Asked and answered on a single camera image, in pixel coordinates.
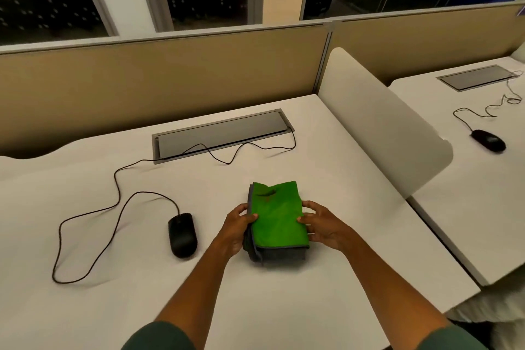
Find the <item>wired mouse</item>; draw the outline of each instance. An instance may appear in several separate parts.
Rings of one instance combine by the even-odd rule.
[[[484,130],[473,130],[470,135],[474,140],[493,153],[502,153],[507,148],[507,145],[501,138]]]
[[[197,234],[192,215],[178,214],[167,223],[171,251],[179,259],[189,258],[197,250]]]

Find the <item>hand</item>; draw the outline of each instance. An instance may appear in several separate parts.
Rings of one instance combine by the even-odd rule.
[[[310,241],[342,251],[354,231],[324,206],[312,201],[303,201],[302,205],[315,211],[297,218],[299,223],[306,225]]]
[[[215,237],[214,242],[225,252],[228,258],[237,254],[243,247],[244,231],[249,223],[257,220],[256,214],[243,214],[248,208],[247,203],[242,203],[227,214],[223,227]]]

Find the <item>person's left arm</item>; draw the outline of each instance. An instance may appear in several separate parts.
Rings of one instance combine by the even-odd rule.
[[[247,207],[248,204],[243,203],[228,213],[219,234],[204,252],[188,278],[186,278],[155,319],[157,322],[174,325],[184,332],[196,350],[203,350],[206,344],[209,327],[212,323],[215,301],[217,300],[226,264],[243,246],[243,235],[248,224],[257,219],[257,215],[240,215]],[[164,328],[171,330],[174,334],[174,338],[168,338],[168,342],[174,343],[179,341],[176,334],[178,329],[175,331],[174,329],[176,328],[167,324],[164,324]],[[139,348],[138,346],[130,346],[133,344],[133,341],[134,337],[132,336],[124,345],[123,350]],[[155,350],[157,348],[177,349],[175,345],[170,343],[152,347],[151,342],[149,342],[150,346],[148,348]]]

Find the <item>white desk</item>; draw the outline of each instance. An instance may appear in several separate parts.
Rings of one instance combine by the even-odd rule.
[[[483,63],[398,79],[390,89],[433,125],[454,148],[452,163],[413,199],[422,215],[456,257],[482,285],[488,285],[525,263],[525,102],[493,108],[497,118],[458,113],[473,129],[483,129],[507,144],[493,154],[474,141],[452,112],[468,107],[485,114],[509,94],[505,82],[456,92],[437,76],[499,64],[510,71],[525,65],[505,57]],[[510,81],[525,96],[525,76]]]
[[[110,205],[115,169],[150,158],[151,135],[282,108],[297,147],[280,154],[246,146],[230,166],[200,154],[120,173],[123,199],[157,191],[194,216],[199,248],[190,261],[170,251],[168,201],[130,203],[115,242],[78,284],[51,281],[57,227]],[[291,146],[290,134],[258,142]],[[229,158],[234,148],[216,152]],[[0,348],[118,349],[151,321],[194,267],[250,183],[296,180],[312,199],[351,224],[404,278],[446,311],[478,287],[402,199],[316,95],[73,142],[27,160],[0,158]],[[63,280],[83,274],[111,235],[118,210],[64,230]],[[380,350],[387,346],[365,293],[342,254],[312,244],[297,268],[260,267],[246,252],[226,269],[209,349]]]

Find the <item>cubicle partition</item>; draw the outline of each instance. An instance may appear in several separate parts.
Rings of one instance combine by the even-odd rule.
[[[344,48],[384,84],[510,55],[517,4],[415,11],[0,55],[0,154],[315,92]]]

